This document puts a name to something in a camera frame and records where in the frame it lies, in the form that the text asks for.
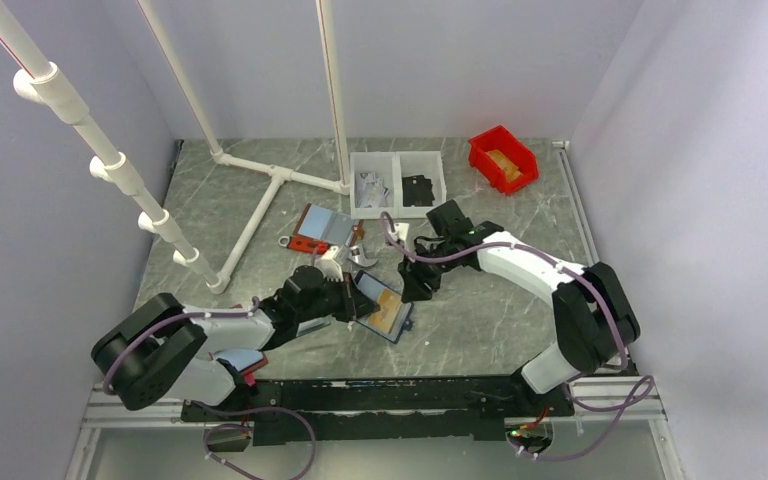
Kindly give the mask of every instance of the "red keychain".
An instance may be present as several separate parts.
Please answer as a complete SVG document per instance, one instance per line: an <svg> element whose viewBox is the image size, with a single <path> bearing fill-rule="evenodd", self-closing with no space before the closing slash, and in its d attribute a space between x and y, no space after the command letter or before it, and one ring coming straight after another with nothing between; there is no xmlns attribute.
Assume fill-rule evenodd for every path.
<svg viewBox="0 0 768 480"><path fill-rule="evenodd" d="M292 237L285 235L283 237L278 237L278 245L302 253L313 253L315 250L317 255L322 255L329 247L325 242L320 242L319 240L303 237L301 235L293 235Z"/></svg>

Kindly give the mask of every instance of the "purple tube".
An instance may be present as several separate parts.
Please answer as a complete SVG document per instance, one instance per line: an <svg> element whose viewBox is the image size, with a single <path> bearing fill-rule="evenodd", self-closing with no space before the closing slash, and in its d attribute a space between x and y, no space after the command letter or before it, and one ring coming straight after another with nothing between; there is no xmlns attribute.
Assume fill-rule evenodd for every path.
<svg viewBox="0 0 768 480"><path fill-rule="evenodd" d="M252 297L252 308L249 310L240 310L239 313L238 312L213 312L211 313L211 316L215 318L245 318L253 314L254 312L256 312L258 308L260 308L260 299L257 297ZM110 365L110 368L107 369L107 373L104 375L104 381L101 384L101 388L104 391L104 393L108 395L115 395L113 388L110 386L110 383L113 381L113 376L116 375L116 372L122 366L122 363L125 361L125 358L128 355L130 355L134 350L136 350L136 348L139 347L143 342L148 340L148 337L154 335L155 332L157 332L161 328L167 325L171 325L175 322L180 322L182 320L189 320L191 318L201 318L204 316L205 316L205 312L182 313L180 315L175 315L174 317L169 317L167 319L161 320L160 322L147 328L146 331L140 334L140 336L138 336L136 339L134 339L134 341L131 342L130 345L125 347L125 350L122 350L122 353L120 353L119 356L116 357L116 360L114 360L113 364Z"/></svg>
<svg viewBox="0 0 768 480"><path fill-rule="evenodd" d="M399 242L397 242L396 239L394 239L390 235L390 232L393 230L393 217L391 217L389 213L387 212L381 213L381 222L382 222L382 230L384 231L384 240L391 247L398 250L402 255L408 257L408 259L410 259L413 262L431 263L431 264L446 263L446 262L451 262L452 260L463 258L467 255L470 255L472 253L475 253L485 248L494 248L494 247L511 248L511 244L508 242L489 242L489 243L482 243L481 245L475 245L474 247L469 247L466 250L463 250L461 252L458 252L452 255L447 255L445 257L420 257L419 255L411 253L405 247L399 245ZM517 243L513 247L516 248L517 250L522 250L522 251L531 253L537 256L538 258L546 261L549 265L553 267L558 264L557 260L552 258L551 255L547 254L542 250L534 248L531 245ZM596 290L596 287L594 287L592 283L588 282L587 279L585 279L578 273L566 267L562 267L561 271L569 275L570 277L574 278L578 283L583 285L584 288L586 288L587 291L590 292L591 295L593 295L593 298L596 299L596 303L599 305L599 308L602 310L602 313L605 314L605 320L608 322L608 329L611 331L611 337L613 337L614 339L614 344L617 346L617 353L620 356L621 370L625 370L625 368L628 366L628 359L624 355L625 345L623 344L622 337L620 336L620 331L619 329L617 329L617 322L614 320L614 315L613 313L611 313L611 309L608 308L608 303L602 297L602 294L599 293L598 290Z"/></svg>
<svg viewBox="0 0 768 480"><path fill-rule="evenodd" d="M237 412L224 412L222 410L217 410L211 407L210 405L205 405L202 402L193 402L193 403L195 403L205 411L210 412L214 415L219 415L221 417L239 417L239 416L249 415L254 413L269 413L269 412L278 412L278 413L284 413L284 414L290 415L291 417L301 422L302 425L304 425L305 430L307 430L308 435L310 435L311 448L310 448L310 457L308 457L307 464L304 466L301 472L291 477L289 480L299 480L300 478L307 475L307 472L310 471L310 468L313 466L313 461L316 458L316 435L314 435L313 427L310 425L310 423L298 413L292 410L286 409L284 407L259 407L259 408L252 408L250 410L240 410ZM211 435L213 435L219 430L241 430L242 431L242 430L246 430L246 427L238 424L223 423L208 430L207 433L204 435L204 443L203 443L204 452L207 454L207 456L209 456L213 461L230 468L231 470L239 473L240 475L246 478L249 478L251 480L264 480L263 478L243 470L237 465L234 465L233 463L225 460L224 458L210 451L210 447L208 446L208 440L210 440Z"/></svg>
<svg viewBox="0 0 768 480"><path fill-rule="evenodd" d="M419 255L409 252L405 247L400 245L396 241L396 239L392 237L392 235L390 235L390 232L392 232L394 228L393 228L393 217L391 217L389 213L387 212L381 213L381 223L382 223L382 230L384 231L385 241L390 246L398 250L402 255L404 255L409 260L411 260L412 262L422 262L422 263L431 263L431 264L446 263L446 262L451 262L452 260L463 258L467 255L470 255L484 248L494 248L494 247L511 248L511 244L508 242L489 242L489 243L483 243L481 245L476 245L476 246L467 248L466 250L463 250L461 252L458 252L452 255L447 255L445 257L420 257ZM538 258L546 261L549 265L553 267L556 267L558 265L558 261L552 258L552 256L530 245L518 243L513 245L513 248L531 253L537 256ZM590 292L590 294L596 300L596 303L599 305L599 308L602 310L602 313L604 313L605 315L605 320L608 323L608 329L611 331L611 337L613 337L614 344L617 346L617 352L620 356L620 362L621 362L621 365L618 367L618 369L625 370L626 367L628 367L628 358L626 358L625 356L625 344L623 343L622 337L620 336L620 332L619 332L619 329L617 328L616 320L614 320L614 315L611 312L611 309L608 308L608 303L605 301L604 297L602 297L602 294L599 293L598 290L596 290L596 287L594 287L593 284L587 281L587 279L585 279L583 276L579 275L578 273L564 266L561 267L561 272L569 275L570 277L575 279L575 281L583 285L584 288L586 288L587 291ZM582 375L577 375L576 377L571 378L569 381L577 380L578 378L581 378L581 376ZM640 387L644 383L648 383L646 390L641 395L635 396L635 394L637 393L637 390L640 389ZM617 415L613 418L613 420L611 420L611 423L608 424L608 427L605 429L604 432L602 432L599 438L597 438L592 445L585 448L584 450L572 455L548 456L548 457L537 455L534 458L536 460L547 461L547 462L560 462L560 461L567 461L567 460L577 460L589 454L590 452L598 448L599 445L601 445L602 442L605 441L608 435L611 434L614 428L616 428L617 424L620 421L620 418L625 412L625 409L646 398L646 396L649 395L649 392L651 392L654 387L655 387L655 379L651 375L646 375L642 377L636 384L634 384L631 391L628 393L628 396L625 398L625 400L622 403L618 405L612 405L610 407L592 407L590 405L585 404L581 400L575 398L572 394L572 391L570 391L569 385L567 383L564 383L562 386L562 388L564 389L564 393L566 393L567 397L569 397L569 399L579 407L584 408L586 410L590 410L592 412L616 411Z"/></svg>

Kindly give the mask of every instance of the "smartphone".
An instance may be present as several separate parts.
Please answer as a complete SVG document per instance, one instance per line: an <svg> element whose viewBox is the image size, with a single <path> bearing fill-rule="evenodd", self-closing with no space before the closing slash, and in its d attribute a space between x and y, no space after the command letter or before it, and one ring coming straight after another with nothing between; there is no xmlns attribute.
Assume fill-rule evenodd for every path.
<svg viewBox="0 0 768 480"><path fill-rule="evenodd" d="M361 293L377 303L381 309L359 318L358 323L387 340L398 343L404 330L410 330L412 303L402 303L402 295L372 275L361 270L355 276L355 284Z"/></svg>

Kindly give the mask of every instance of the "floor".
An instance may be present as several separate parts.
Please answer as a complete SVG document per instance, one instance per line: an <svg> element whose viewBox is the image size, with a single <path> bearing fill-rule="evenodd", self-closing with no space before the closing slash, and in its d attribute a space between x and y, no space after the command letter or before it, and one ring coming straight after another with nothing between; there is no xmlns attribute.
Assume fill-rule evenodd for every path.
<svg viewBox="0 0 768 480"><path fill-rule="evenodd" d="M553 422L552 455L589 446L607 422ZM204 460L203 429L105 429L88 478L93 480L238 480L242 477ZM222 457L262 478L291 478L307 462L308 442L252 447ZM506 442L469 437L318 441L305 480L664 480L664 469L646 420L623 420L593 453L574 462L517 458Z"/></svg>
<svg viewBox="0 0 768 480"><path fill-rule="evenodd" d="M464 138L359 138L351 151L441 151L449 198L475 223L498 223L526 243L566 260L586 262L585 246L568 186L548 139L524 139L537 155L540 178L505 197L468 163ZM337 179L333 139L223 141L230 154ZM165 207L190 241L219 269L266 190L266 175L216 165L202 141L184 143ZM309 256L277 244L292 232L307 203L349 212L348 197L307 185L281 187L255 233L228 289L213 295L200 277L172 262L173 249L155 239L137 304L159 292L202 307L248 304L271 295ZM411 220L412 234L432 235L425 220ZM378 222L367 223L364 246L379 258L371 274L397 290L400 257L385 248ZM545 349L554 337L548 305L498 277L460 269L443 277L434 299L415 305L413 330L392 344L371 331L332 323L269 352L262 378L388 377L511 373Z"/></svg>

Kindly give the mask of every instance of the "white pipe frame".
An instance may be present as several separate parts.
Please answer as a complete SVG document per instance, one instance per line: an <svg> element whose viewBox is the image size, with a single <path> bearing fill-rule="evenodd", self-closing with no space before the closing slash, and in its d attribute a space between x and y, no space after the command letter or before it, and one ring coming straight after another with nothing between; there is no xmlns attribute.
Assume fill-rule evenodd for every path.
<svg viewBox="0 0 768 480"><path fill-rule="evenodd" d="M137 5L139 6L140 11L143 14L143 17L145 18L149 29L152 31L154 38L157 40L157 44L160 47L160 51L166 57L166 60L169 63L169 68L172 70L172 74L175 76L176 80L178 81L178 85L181 87L181 91L184 94L184 98L187 100L187 103L189 104L190 109L193 111L193 115L195 116L196 121L198 122L199 127L202 130L202 133L204 133L205 139L207 140L207 144L210 147L210 153L213 156L214 161L216 161L216 163L220 165L244 168L247 170L253 170L255 172L265 173L272 178L272 180L269 182L269 187L267 187L266 192L263 194L263 198L261 198L260 202L257 204L257 207L255 208L254 213L252 213L252 216L251 218L249 218L248 223L246 223L245 228L243 228L243 231L240 234L240 237L237 239L237 242L234 244L234 247L231 249L231 253L230 255L228 255L228 259L225 260L225 264L220 269L219 271L220 286L218 288L211 288L211 291L213 293L221 293L227 287L228 283L231 280L231 274L233 273L234 269L237 267L237 264L240 262L240 259L242 258L243 253L246 250L246 247L248 247L249 242L254 236L254 233L257 230L258 225L260 225L260 222L263 220L263 216L266 214L266 210L269 208L269 205L272 203L272 200L275 198L275 195L278 194L278 190L281 187L281 185L284 184L284 182L292 181L292 182L303 183L306 185L312 185L314 187L324 188L326 190L339 193L341 195L347 195L349 193L349 186L348 186L349 162L348 162L348 153L346 152L346 139L344 136L344 129L342 125L342 121L343 121L342 111L339 110L338 108L340 107L341 104L340 104L340 94L339 94L339 79L338 79L338 73L336 71L336 60L334 59L335 53L333 50L333 46L331 46L330 49L326 48L326 40L325 40L326 32L333 31L332 27L330 26L330 23L331 23L330 3L325 2L327 4L326 5L327 15L323 15L322 6L320 5L321 3L322 3L322 0L317 0L317 11L320 13L319 14L320 32L322 33L322 36L323 36L322 38L323 38L323 52L325 57L325 70L326 70L326 76L329 79L329 96L331 97L331 100L332 100L331 101L332 113L334 114L334 131L336 134L335 144L337 145L337 159L340 164L340 180L339 181L326 180L323 178L314 177L312 175L299 173L287 167L280 167L277 165L266 165L266 164L254 162L251 160L237 158L223 151L222 146L219 144L219 141L216 139L216 134L214 133L213 126L210 124L210 120L208 119L207 114L205 113L204 107L202 106L201 101L199 100L198 96L195 93L193 84L190 81L189 77L187 76L187 73L184 71L184 67L181 63L181 59L180 57L178 57L178 54L175 52L175 49L172 47L172 42L169 39L169 35L167 35L166 29L161 23L160 18L157 15L157 11L154 9L153 3L151 2L151 0L137 0Z"/></svg>
<svg viewBox="0 0 768 480"><path fill-rule="evenodd" d="M22 67L13 77L16 93L22 98L48 106L60 120L71 125L96 154L90 173L114 183L143 210L138 225L159 234L175 246L173 260L200 275L211 289L220 286L219 275L197 248L184 237L181 227L145 187L145 182L124 153L90 116L89 107L53 62L49 62L31 40L16 17L0 0L0 43Z"/></svg>
<svg viewBox="0 0 768 480"><path fill-rule="evenodd" d="M84 103L72 84L54 63L45 55L28 36L16 18L0 0L0 43L22 67L13 78L16 93L27 100L47 105L63 122L72 125L96 156L90 162L90 173L102 180L116 184L125 195L130 196L142 208L138 226L146 231L157 233L163 240L175 246L173 261L192 269L201 275L207 287L215 294L222 293L230 283L231 274L239 263L246 247L254 236L258 225L266 214L269 205L284 182L293 181L325 188L341 195L349 192L349 159L343 127L342 99L340 95L339 72L333 33L330 0L316 0L325 73L328 81L328 95L331 101L331 113L334 124L335 147L339 163L340 180L326 180L312 175L296 172L290 168L266 165L251 160L234 157L223 151L216 138L207 114L196 96L189 77L184 72L181 60L174 51L154 6L150 0L137 0L137 4L157 40L160 50L166 57L181 91L199 124L210 148L211 156L220 165L239 167L265 173L271 177L269 187L255 208L231 254L218 273L208 264L198 249L193 247L178 226L175 219L165 210L145 188L142 177L125 154L113 145L95 120L89 115L89 108Z"/></svg>

